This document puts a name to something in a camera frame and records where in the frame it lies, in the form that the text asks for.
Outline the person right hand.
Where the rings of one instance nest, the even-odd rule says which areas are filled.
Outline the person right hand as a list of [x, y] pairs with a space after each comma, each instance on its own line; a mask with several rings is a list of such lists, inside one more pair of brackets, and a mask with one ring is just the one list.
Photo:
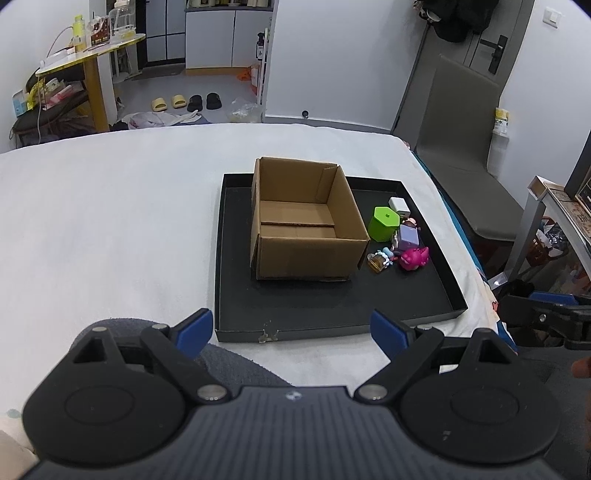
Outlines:
[[571, 366], [571, 372], [578, 379], [591, 378], [591, 357], [576, 360]]

